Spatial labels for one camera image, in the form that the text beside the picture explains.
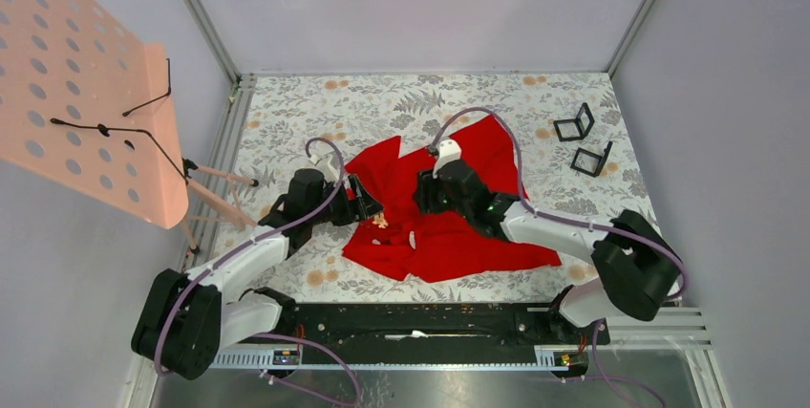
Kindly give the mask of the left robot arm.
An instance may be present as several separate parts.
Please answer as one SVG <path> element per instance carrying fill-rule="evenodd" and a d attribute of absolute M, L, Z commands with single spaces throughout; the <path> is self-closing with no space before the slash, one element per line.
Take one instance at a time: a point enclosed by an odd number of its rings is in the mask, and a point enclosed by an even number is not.
<path fill-rule="evenodd" d="M 248 240 L 187 272 L 166 269 L 154 279 L 133 332 L 131 350 L 158 372 L 193 380 L 218 353 L 264 333 L 293 336 L 296 317 L 279 293 L 248 289 L 259 274 L 302 248 L 315 226 L 351 225 L 384 210 L 359 177 L 327 177 L 299 169 Z"/>

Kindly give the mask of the gold orange ornate brooch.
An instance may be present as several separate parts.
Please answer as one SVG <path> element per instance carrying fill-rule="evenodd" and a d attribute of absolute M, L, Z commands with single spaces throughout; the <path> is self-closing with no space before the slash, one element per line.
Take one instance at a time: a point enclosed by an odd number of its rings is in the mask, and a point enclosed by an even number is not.
<path fill-rule="evenodd" d="M 378 228 L 385 229 L 389 227 L 389 222 L 383 212 L 377 213 L 372 217 L 372 223 Z"/>

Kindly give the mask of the red shirt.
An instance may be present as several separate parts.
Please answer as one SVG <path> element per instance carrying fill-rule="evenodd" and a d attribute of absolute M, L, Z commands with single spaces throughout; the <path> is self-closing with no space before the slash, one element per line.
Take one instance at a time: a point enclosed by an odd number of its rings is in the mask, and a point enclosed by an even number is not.
<path fill-rule="evenodd" d="M 401 155 L 400 143 L 399 136 L 383 140 L 346 167 L 383 204 L 389 227 L 360 224 L 343 248 L 345 258 L 397 281 L 413 275 L 429 283 L 561 265 L 556 251 L 482 237 L 455 212 L 422 214 L 414 200 L 416 176 L 432 169 L 434 159 L 424 148 Z M 416 249 L 409 245 L 410 231 Z"/>

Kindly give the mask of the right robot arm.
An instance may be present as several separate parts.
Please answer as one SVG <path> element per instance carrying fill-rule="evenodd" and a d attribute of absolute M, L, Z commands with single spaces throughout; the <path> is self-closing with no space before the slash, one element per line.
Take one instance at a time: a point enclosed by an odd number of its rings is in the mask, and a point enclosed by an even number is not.
<path fill-rule="evenodd" d="M 682 274 L 680 258 L 639 213 L 626 209 L 616 218 L 594 221 L 540 213 L 518 195 L 490 190 L 464 160 L 419 172 L 414 200 L 424 214 L 456 213 L 484 238 L 590 262 L 596 278 L 565 288 L 552 302 L 547 327 L 563 343 L 603 318 L 650 322 Z"/>

